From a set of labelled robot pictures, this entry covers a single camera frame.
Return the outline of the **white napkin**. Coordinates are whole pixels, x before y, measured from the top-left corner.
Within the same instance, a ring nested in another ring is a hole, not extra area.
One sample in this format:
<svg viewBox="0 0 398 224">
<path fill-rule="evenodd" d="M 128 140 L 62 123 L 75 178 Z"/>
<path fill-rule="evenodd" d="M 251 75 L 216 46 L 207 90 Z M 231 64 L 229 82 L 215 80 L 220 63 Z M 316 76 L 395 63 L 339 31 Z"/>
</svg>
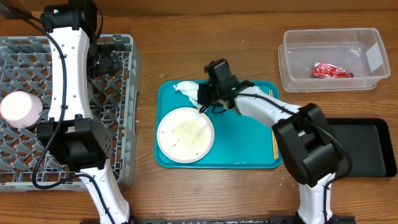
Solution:
<svg viewBox="0 0 398 224">
<path fill-rule="evenodd" d="M 174 85 L 175 91 L 179 91 L 188 97 L 194 107 L 200 109 L 203 105 L 198 103 L 199 84 L 193 81 L 182 81 Z"/>
</svg>

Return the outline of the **large white plate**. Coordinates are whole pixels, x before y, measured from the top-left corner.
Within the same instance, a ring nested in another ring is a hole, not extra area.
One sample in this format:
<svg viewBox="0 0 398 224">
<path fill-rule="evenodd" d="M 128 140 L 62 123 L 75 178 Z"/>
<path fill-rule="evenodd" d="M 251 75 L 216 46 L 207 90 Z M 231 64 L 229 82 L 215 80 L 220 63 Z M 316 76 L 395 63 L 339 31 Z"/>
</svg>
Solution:
<svg viewBox="0 0 398 224">
<path fill-rule="evenodd" d="M 209 117 L 198 109 L 177 108 L 160 120 L 156 140 L 166 158 L 188 164 L 209 153 L 215 141 L 215 129 Z"/>
</svg>

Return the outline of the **small pink bowl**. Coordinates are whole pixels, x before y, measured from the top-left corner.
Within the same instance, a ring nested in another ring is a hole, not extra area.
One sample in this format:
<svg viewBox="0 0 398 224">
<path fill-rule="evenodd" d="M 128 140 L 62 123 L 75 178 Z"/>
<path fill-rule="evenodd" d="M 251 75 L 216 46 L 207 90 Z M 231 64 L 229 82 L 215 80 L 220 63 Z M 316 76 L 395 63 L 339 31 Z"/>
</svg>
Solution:
<svg viewBox="0 0 398 224">
<path fill-rule="evenodd" d="M 14 91 L 1 101 L 1 116 L 17 129 L 34 125 L 42 110 L 39 97 L 24 91 Z"/>
</svg>

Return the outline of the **red sauce packet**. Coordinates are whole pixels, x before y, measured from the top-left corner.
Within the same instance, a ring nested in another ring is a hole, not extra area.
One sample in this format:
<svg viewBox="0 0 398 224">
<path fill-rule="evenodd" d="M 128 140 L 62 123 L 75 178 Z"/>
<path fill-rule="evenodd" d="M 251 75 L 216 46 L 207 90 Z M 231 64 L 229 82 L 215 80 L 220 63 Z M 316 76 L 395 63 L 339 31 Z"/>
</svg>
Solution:
<svg viewBox="0 0 398 224">
<path fill-rule="evenodd" d="M 353 78 L 354 74 L 325 62 L 316 62 L 312 76 L 315 78 Z"/>
</svg>

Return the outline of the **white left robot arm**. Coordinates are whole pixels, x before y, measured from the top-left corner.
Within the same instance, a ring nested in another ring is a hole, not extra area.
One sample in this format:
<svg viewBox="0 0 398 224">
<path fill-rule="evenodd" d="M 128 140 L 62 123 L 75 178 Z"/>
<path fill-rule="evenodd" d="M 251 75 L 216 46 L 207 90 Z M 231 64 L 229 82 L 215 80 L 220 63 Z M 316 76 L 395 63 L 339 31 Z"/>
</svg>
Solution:
<svg viewBox="0 0 398 224">
<path fill-rule="evenodd" d="M 1 39 L 1 115 L 23 133 L 35 128 L 31 143 L 44 148 L 30 162 L 33 186 L 42 188 L 39 175 L 52 156 L 84 183 L 101 223 L 132 222 L 111 167 L 113 135 L 90 108 L 89 77 L 120 68 L 116 55 L 97 47 L 96 4 L 49 5 L 39 18 L 14 7 L 10 12 L 42 33 Z"/>
</svg>

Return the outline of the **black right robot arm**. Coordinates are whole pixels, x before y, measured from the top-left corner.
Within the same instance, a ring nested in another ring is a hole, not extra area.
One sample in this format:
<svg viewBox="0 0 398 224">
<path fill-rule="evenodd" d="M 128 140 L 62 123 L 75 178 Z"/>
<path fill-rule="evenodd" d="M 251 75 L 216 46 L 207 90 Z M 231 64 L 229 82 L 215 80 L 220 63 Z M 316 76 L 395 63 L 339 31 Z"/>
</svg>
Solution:
<svg viewBox="0 0 398 224">
<path fill-rule="evenodd" d="M 339 223 L 331 211 L 331 185 L 342 179 L 337 171 L 346 151 L 320 107 L 291 105 L 250 81 L 239 81 L 223 58 L 210 62 L 204 71 L 209 79 L 198 87 L 201 113 L 222 106 L 271 128 L 285 167 L 298 182 L 295 222 Z"/>
</svg>

